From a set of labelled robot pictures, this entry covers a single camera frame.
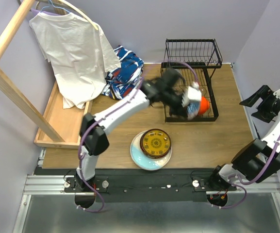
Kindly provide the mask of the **yellow patterned dark-rimmed plate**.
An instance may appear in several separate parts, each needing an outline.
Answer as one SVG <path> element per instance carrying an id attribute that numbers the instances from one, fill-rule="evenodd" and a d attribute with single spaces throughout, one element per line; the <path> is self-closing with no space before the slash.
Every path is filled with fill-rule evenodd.
<path id="1" fill-rule="evenodd" d="M 140 138 L 140 149 L 143 154 L 158 159 L 165 157 L 171 150 L 172 144 L 168 133 L 161 129 L 150 129 Z"/>

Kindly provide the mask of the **red patterned bowl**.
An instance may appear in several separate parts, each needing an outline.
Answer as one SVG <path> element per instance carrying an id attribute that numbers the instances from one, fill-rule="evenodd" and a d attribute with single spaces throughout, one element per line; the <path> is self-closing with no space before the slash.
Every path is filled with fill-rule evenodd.
<path id="1" fill-rule="evenodd" d="M 187 119 L 192 120 L 195 118 L 200 110 L 200 102 L 199 101 L 193 101 L 190 102 L 189 105 L 186 108 L 187 111 Z"/>

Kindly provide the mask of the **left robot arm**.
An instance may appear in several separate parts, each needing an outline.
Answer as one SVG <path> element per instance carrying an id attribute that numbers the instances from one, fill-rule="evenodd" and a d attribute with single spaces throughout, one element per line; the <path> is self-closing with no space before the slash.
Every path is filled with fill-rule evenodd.
<path id="1" fill-rule="evenodd" d="M 91 188 L 98 157 L 109 147 L 108 135 L 129 117 L 155 102 L 162 102 L 174 108 L 176 114 L 186 116 L 182 106 L 182 95 L 177 94 L 173 88 L 178 80 L 183 79 L 182 75 L 172 68 L 152 80 L 140 78 L 136 88 L 124 99 L 102 112 L 84 115 L 80 129 L 79 166 L 75 181 L 75 186 L 80 191 L 86 192 Z"/>

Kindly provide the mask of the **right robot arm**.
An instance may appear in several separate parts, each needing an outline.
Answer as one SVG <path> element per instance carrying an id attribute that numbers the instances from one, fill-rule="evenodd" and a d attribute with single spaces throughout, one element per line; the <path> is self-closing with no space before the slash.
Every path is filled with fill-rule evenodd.
<path id="1" fill-rule="evenodd" d="M 254 139 L 242 148 L 230 164 L 217 166 L 208 177 L 208 186 L 213 190 L 226 190 L 234 182 L 243 185 L 260 183 L 280 170 L 280 89 L 273 91 L 263 85 L 240 105 L 252 107 L 258 99 L 261 103 L 253 117 L 269 123 L 275 122 L 262 139 Z"/>

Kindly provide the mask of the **orange-red bowl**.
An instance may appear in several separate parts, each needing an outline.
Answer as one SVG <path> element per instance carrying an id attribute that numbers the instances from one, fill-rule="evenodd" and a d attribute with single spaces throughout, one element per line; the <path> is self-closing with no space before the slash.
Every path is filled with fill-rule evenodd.
<path id="1" fill-rule="evenodd" d="M 201 102 L 200 102 L 200 108 L 199 108 L 199 112 L 198 115 L 203 115 L 204 113 L 206 113 L 208 110 L 210 109 L 210 103 L 209 101 L 202 96 Z"/>

